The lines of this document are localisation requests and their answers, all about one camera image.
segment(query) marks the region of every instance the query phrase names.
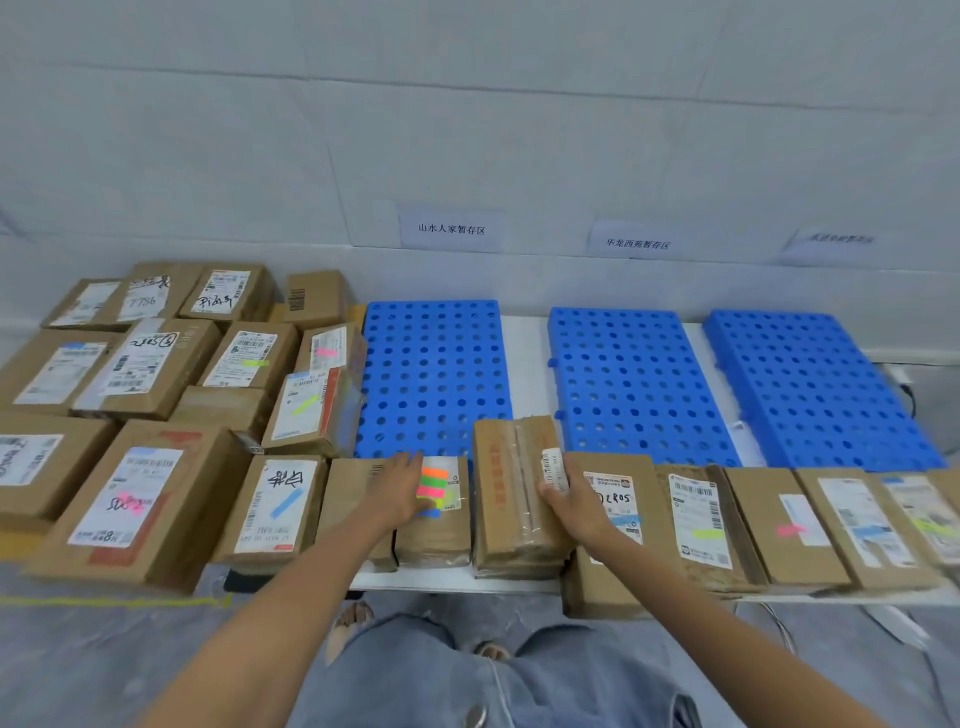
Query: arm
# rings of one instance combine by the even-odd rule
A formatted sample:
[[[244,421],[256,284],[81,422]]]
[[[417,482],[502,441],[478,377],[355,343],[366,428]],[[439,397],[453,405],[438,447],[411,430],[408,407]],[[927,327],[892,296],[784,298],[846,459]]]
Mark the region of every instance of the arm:
[[[540,494],[590,556],[602,561],[680,643],[750,728],[885,728],[812,667],[737,619],[611,523],[583,474],[566,461],[567,495]]]
[[[417,500],[422,455],[390,458],[364,499],[201,648],[141,728],[282,728],[350,582]]]

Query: floor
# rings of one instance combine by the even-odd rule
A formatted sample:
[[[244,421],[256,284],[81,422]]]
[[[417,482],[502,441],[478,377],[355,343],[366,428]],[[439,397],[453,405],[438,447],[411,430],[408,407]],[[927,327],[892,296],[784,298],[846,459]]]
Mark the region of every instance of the floor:
[[[223,597],[224,572],[210,567],[198,597]],[[204,606],[50,606],[55,596],[86,597],[95,590],[38,584],[0,564],[0,715],[9,728],[113,728],[129,724],[248,597]],[[32,597],[23,603],[11,597]],[[540,626],[563,619],[555,596],[420,595],[371,592],[378,615],[429,614],[466,647],[497,639],[516,647]],[[960,610],[923,608],[911,616],[932,640],[927,655],[890,637],[858,608],[778,605],[802,659],[876,711],[893,728],[960,725]],[[758,604],[737,615],[773,640],[780,631]],[[681,648],[651,620],[594,622],[615,631],[638,658],[666,670],[697,701],[707,728],[741,723]],[[943,691],[938,697],[936,674]],[[289,726],[309,725],[310,670]]]

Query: white wall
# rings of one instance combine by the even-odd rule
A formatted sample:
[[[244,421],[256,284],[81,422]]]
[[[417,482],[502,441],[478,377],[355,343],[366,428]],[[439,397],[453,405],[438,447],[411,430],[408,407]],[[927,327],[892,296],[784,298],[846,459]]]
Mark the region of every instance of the white wall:
[[[5,0],[0,305],[145,257],[342,267],[364,299],[824,310],[960,352],[954,0]],[[397,201],[498,207],[500,254],[399,248]],[[584,257],[597,217],[681,261]],[[773,264],[800,226],[871,269]]]

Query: hand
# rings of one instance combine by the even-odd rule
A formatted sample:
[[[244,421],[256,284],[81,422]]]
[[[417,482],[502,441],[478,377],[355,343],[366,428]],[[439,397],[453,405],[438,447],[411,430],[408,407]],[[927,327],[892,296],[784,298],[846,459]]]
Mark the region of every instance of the hand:
[[[537,485],[537,490],[557,514],[567,533],[593,555],[605,539],[615,536],[619,531],[610,522],[600,498],[590,487],[583,472],[573,464],[569,454],[564,455],[564,469],[570,483],[566,495],[544,482]]]
[[[433,508],[434,501],[417,497],[422,468],[422,452],[413,457],[409,452],[398,452],[388,458],[367,487],[360,507],[388,531],[404,525],[420,511]]]

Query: small cardboard box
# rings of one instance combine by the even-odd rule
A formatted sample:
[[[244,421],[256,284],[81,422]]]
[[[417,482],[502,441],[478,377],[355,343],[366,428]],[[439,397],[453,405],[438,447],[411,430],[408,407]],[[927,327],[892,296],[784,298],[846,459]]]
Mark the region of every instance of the small cardboard box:
[[[910,521],[901,535],[930,566],[960,570],[960,516],[930,479],[933,473],[872,473]]]
[[[68,415],[122,338],[105,331],[38,331],[0,369],[0,409]]]
[[[574,452],[576,467],[604,500],[611,520],[677,573],[684,564],[677,550],[670,502],[647,455]],[[561,577],[564,614],[576,619],[635,619],[647,615],[629,590],[603,564],[578,546]]]
[[[363,395],[345,371],[287,375],[263,448],[271,454],[353,455]]]
[[[49,529],[115,434],[104,420],[0,412],[0,527]]]
[[[347,281],[340,271],[294,273],[287,277],[283,321],[301,331],[347,320]]]
[[[447,472],[446,506],[415,516],[396,530],[401,566],[460,567],[470,563],[469,474],[466,457],[425,457],[423,467]]]
[[[276,300],[267,266],[250,263],[207,265],[180,308],[182,319],[210,319],[220,331],[236,321],[266,321]]]
[[[247,452],[262,455],[260,443],[273,408],[274,398],[262,389],[187,387],[170,422],[222,425],[236,435]]]
[[[767,577],[723,468],[655,467],[687,576],[718,594],[766,592]]]
[[[371,479],[383,469],[383,460],[340,458],[330,463],[330,477],[326,482],[324,505],[317,526],[318,538],[350,515],[367,493]],[[396,571],[394,531],[373,547],[362,570]]]
[[[317,535],[326,471],[318,455],[256,455],[213,560],[268,574],[300,556]]]
[[[250,460],[225,427],[128,422],[24,571],[190,594]]]
[[[74,400],[74,412],[167,420],[220,343],[211,321],[144,319]]]
[[[141,319],[172,319],[197,284],[203,263],[137,263],[90,321],[94,328],[126,331]]]
[[[123,279],[80,279],[40,322],[40,328],[93,328],[96,316]]]
[[[937,572],[904,542],[910,520],[879,484],[858,468],[795,471],[810,504],[862,592],[895,592],[939,586]]]
[[[297,372],[347,367],[358,387],[363,386],[363,370],[367,366],[367,339],[356,324],[311,328],[303,333]]]
[[[231,326],[200,377],[203,387],[251,387],[276,397],[293,371],[300,332],[290,324],[238,322]]]
[[[574,544],[537,492],[538,482],[553,481],[544,467],[563,472],[553,419],[478,420],[473,458],[476,575],[527,579],[559,574]]]
[[[814,594],[851,581],[806,499],[784,468],[726,468],[771,594]]]

